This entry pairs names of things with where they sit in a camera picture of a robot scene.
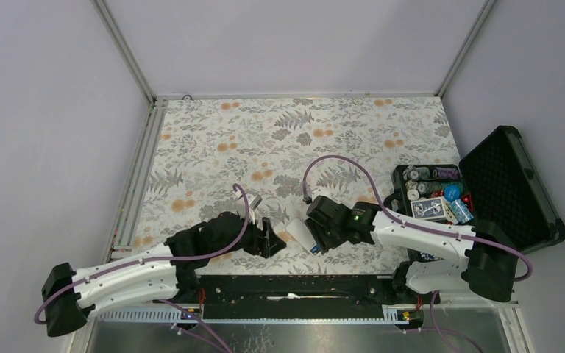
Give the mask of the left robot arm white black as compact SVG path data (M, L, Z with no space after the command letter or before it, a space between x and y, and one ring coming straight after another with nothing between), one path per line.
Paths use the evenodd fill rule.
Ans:
M195 271L214 257L242 250L269 258L285 249L268 218L254 222L236 213L181 230L165 241L113 263L73 269L53 267L41 290L43 303L35 314L53 337L84 327L98 314L128 304L177 297L190 302L199 292Z

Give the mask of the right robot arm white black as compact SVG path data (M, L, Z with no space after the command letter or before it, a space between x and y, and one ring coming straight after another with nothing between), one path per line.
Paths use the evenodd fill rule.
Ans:
M437 261L412 261L397 269L400 278L394 280L392 291L399 301L410 303L437 290L470 290L495 302L511 300L518 252L490 239L482 227L423 221L367 202L348 208L326 196L317 196L306 215L321 248L339 240L437 256Z

